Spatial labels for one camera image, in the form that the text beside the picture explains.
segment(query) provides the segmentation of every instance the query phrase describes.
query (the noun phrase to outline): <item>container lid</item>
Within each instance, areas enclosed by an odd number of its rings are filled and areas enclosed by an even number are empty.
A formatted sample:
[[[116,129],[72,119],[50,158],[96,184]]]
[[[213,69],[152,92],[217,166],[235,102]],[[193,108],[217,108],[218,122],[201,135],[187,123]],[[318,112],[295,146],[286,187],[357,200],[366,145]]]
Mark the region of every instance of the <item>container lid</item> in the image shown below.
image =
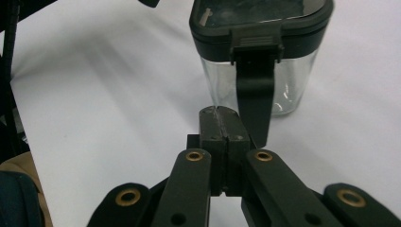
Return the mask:
[[[209,61],[234,61],[235,49],[272,46],[281,49],[280,58],[296,59],[319,47],[332,11],[332,0],[195,0],[189,25]]]
[[[325,0],[200,0],[195,20],[200,26],[238,26],[308,16]]]

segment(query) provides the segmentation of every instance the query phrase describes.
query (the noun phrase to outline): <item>white surface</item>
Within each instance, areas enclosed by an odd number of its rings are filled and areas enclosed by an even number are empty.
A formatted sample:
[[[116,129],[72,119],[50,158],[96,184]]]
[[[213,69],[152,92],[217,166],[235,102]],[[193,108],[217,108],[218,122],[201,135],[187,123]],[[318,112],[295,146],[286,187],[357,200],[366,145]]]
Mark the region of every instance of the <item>white surface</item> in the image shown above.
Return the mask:
[[[212,104],[192,1],[60,0],[19,24],[12,88],[55,226],[85,226],[127,182],[166,177]],[[299,109],[268,148],[309,187],[363,188],[401,217],[401,2],[336,1]],[[245,226],[213,199],[210,226]]]

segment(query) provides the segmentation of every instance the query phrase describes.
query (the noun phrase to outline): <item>clear plastic jar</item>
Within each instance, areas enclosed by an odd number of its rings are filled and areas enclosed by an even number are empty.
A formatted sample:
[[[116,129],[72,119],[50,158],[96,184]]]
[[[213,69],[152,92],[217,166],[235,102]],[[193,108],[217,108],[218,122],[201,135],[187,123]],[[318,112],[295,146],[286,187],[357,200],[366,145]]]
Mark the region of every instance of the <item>clear plastic jar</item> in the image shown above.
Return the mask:
[[[274,99],[271,115],[288,114],[298,107],[318,50],[298,59],[283,59],[274,66]],[[216,106],[238,111],[236,70],[229,62],[201,58],[209,90]]]

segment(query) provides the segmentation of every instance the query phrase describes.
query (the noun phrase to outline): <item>brass insert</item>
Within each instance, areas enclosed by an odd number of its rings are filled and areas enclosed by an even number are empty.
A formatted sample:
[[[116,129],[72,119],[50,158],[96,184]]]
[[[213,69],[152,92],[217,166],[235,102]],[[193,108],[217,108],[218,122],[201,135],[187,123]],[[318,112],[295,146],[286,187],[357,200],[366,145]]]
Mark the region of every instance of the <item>brass insert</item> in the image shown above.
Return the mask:
[[[339,199],[354,207],[364,207],[366,206],[366,200],[363,199],[357,192],[350,189],[341,189],[337,192],[337,197]]]
[[[271,156],[271,154],[267,153],[266,151],[259,151],[254,156],[257,160],[262,162],[268,162],[273,159],[273,156]]]
[[[197,162],[200,159],[203,158],[203,154],[197,151],[191,151],[189,153],[186,154],[186,159],[191,161],[191,162]]]
[[[118,193],[115,203],[120,206],[131,206],[141,199],[141,193],[136,188],[127,188]]]

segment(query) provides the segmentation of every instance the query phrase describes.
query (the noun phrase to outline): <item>black cable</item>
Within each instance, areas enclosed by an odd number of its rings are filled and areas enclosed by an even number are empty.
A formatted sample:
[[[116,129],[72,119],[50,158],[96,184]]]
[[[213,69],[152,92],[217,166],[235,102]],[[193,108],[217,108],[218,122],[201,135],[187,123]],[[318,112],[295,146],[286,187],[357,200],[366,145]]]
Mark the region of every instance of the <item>black cable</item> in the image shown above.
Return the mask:
[[[1,58],[1,90],[3,98],[2,103],[4,105],[5,118],[7,129],[9,133],[9,139],[12,147],[12,154],[16,156],[22,153],[21,142],[18,138],[17,129],[15,126],[15,119],[13,114],[14,108],[14,97],[11,91],[11,87],[9,85],[11,81],[11,66],[12,66],[12,57],[14,53],[14,45],[15,45],[15,36],[17,31],[17,23],[18,23],[18,15],[19,15],[19,1],[18,0],[9,0],[8,10],[7,10],[7,27],[4,35],[4,44],[3,44],[3,57]]]

